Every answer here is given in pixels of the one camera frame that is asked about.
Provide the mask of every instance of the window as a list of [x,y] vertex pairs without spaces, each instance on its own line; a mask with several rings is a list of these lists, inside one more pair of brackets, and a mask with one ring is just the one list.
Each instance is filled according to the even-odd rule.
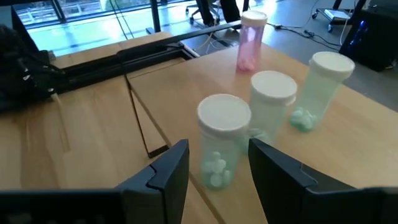
[[14,9],[24,25],[58,20],[50,1],[16,4]]

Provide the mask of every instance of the wooden desk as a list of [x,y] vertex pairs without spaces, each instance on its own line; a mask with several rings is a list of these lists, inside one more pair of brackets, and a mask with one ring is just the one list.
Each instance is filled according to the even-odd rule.
[[[158,33],[66,55],[55,64],[66,67],[113,54],[118,47],[123,49],[168,36]],[[172,63],[163,63],[163,67]],[[157,69],[159,65],[136,71],[134,76]],[[125,77],[60,95],[60,99],[65,125],[51,101],[0,116],[0,189],[109,188],[152,162],[146,154]],[[142,128],[152,130],[146,132],[146,141],[164,142],[153,131],[155,128],[140,105],[136,107]],[[191,182],[183,223],[216,223]]]
[[[222,50],[129,81],[168,144],[181,138],[190,140],[192,181],[219,222],[264,223],[246,156],[227,189],[211,191],[201,185],[197,105],[215,93],[249,99],[251,76],[236,74],[237,51]],[[266,45],[261,54],[259,70],[286,73],[301,89],[307,66]],[[276,148],[355,187],[398,185],[397,131],[395,111],[342,86],[315,131],[300,133],[286,122]]]

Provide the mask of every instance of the wooden surface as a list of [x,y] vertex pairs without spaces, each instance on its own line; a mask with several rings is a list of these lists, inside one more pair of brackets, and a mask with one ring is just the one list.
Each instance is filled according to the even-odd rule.
[[[266,45],[261,52],[259,70],[286,73],[301,89],[307,66]],[[221,216],[219,221],[264,223],[247,157],[241,158],[227,189],[211,191],[200,185],[197,105],[216,93],[230,93],[248,101],[251,76],[235,72],[236,56],[237,48],[222,50],[129,81],[168,144],[183,138],[190,140],[192,181]],[[275,146],[355,187],[398,185],[397,131],[395,111],[342,86],[316,130],[300,133],[285,122]]]
[[[168,36],[160,33],[120,45],[132,47]],[[109,48],[112,46],[67,55],[55,64],[69,66],[103,57],[98,52],[113,54]],[[136,75],[157,69],[159,66],[146,68]],[[25,111],[0,115],[0,189],[110,188],[153,161],[147,157],[124,77],[59,98],[61,110],[48,100]],[[164,143],[139,104],[137,112],[144,120],[142,127],[149,130],[146,141]],[[217,223],[190,181],[182,223]]]
[[156,40],[162,40],[164,38],[171,37],[169,33],[158,32],[152,35],[144,37],[138,37],[134,39],[125,40],[115,44],[109,44],[94,49],[83,50],[74,54],[68,54],[61,57],[57,57],[56,61],[52,62],[58,68],[65,68],[72,65],[77,65],[90,60],[96,60],[99,58],[114,55],[120,50],[128,49],[130,47],[147,44]]

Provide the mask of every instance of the white plastic lid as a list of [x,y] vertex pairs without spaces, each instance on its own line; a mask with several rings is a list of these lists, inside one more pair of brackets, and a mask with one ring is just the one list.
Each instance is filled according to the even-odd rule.
[[262,71],[254,74],[251,77],[251,88],[251,93],[265,103],[287,106],[296,99],[296,82],[280,72]]
[[249,105],[239,97],[217,94],[206,97],[198,106],[201,131],[216,138],[234,138],[248,130]]
[[267,14],[254,10],[244,11],[241,16],[242,25],[251,27],[265,26],[267,20]]
[[352,74],[355,63],[339,53],[318,52],[312,56],[310,67],[319,75],[342,81]]

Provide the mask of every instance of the plastic container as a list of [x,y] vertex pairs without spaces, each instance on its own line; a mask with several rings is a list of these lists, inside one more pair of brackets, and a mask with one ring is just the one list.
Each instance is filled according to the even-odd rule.
[[231,183],[250,117],[249,105],[233,95],[211,95],[199,104],[201,174],[208,188],[223,189]]
[[267,15],[259,11],[242,13],[238,61],[236,62],[237,72],[252,72],[257,68],[262,34],[267,19]]
[[248,137],[258,138],[272,145],[284,122],[286,108],[296,99],[297,84],[293,78],[280,72],[263,71],[251,77],[249,107],[251,120]]
[[325,115],[341,82],[354,68],[354,62],[344,55],[334,52],[314,54],[303,92],[290,115],[291,125],[303,132],[313,130]]

